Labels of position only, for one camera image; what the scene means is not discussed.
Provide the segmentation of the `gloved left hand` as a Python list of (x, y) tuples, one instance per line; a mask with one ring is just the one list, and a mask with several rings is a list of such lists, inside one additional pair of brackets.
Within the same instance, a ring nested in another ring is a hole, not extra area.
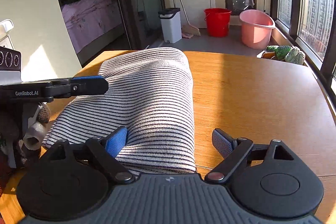
[(46, 103), (3, 104), (1, 151), (10, 168), (22, 168), (37, 161), (47, 133), (50, 110)]

